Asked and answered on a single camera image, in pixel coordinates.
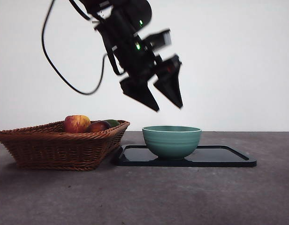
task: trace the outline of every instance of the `white backdrop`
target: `white backdrop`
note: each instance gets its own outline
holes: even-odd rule
[[[183,63],[178,109],[150,89],[160,111],[122,94],[106,61],[99,91],[83,96],[46,61],[41,28],[50,0],[0,0],[0,130],[46,124],[67,115],[128,120],[128,130],[169,124],[204,131],[289,131],[289,0],[150,0],[151,23],[139,35],[171,29]],[[67,0],[56,0],[46,46],[61,73],[78,89],[99,81],[105,53],[99,33]]]

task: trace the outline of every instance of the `red apple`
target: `red apple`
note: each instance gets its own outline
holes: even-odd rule
[[[98,132],[98,131],[102,131],[102,130],[107,130],[109,129],[111,126],[108,122],[106,121],[97,121],[97,122],[93,122],[92,124],[90,124],[87,129],[86,129],[86,133],[93,133],[93,132]]]
[[[84,133],[90,123],[90,119],[87,116],[67,116],[63,122],[63,131],[67,133]]]

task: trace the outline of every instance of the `ceramic bowl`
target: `ceramic bowl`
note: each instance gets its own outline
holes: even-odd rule
[[[195,127],[151,126],[142,129],[148,149],[161,159],[179,160],[194,152],[202,130]]]

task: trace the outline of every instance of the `woven basket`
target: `woven basket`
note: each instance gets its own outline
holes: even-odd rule
[[[0,142],[20,168],[89,171],[120,147],[130,123],[118,121],[118,126],[96,133],[64,133],[63,121],[3,130]]]

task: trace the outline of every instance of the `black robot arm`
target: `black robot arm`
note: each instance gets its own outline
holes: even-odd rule
[[[163,61],[156,50],[170,44],[170,30],[149,35],[141,39],[137,32],[152,18],[152,9],[146,0],[80,0],[88,14],[98,19],[95,26],[117,75],[120,73],[115,57],[129,76],[120,84],[123,93],[151,109],[159,107],[148,89],[147,83],[155,74],[158,77],[154,86],[177,107],[183,106],[179,89],[178,75],[181,62],[177,55]],[[101,10],[112,7],[108,18],[98,15]]]

